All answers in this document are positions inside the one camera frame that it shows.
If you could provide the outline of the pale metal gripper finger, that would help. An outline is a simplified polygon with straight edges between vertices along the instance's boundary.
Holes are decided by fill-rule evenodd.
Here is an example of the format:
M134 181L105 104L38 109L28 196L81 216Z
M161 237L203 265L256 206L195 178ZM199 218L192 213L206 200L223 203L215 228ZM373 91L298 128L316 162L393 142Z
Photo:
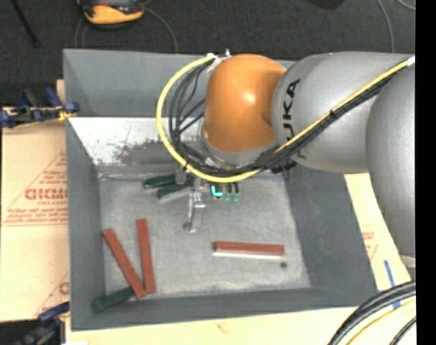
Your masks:
M188 214L186 217L186 221L183 223L183 230L187 234L193 234L196 232L196 227L194 226L195 213L196 213L196 196L194 195L194 193L190 193Z
M206 203L203 200L194 201L194 232L197 232L203 223Z

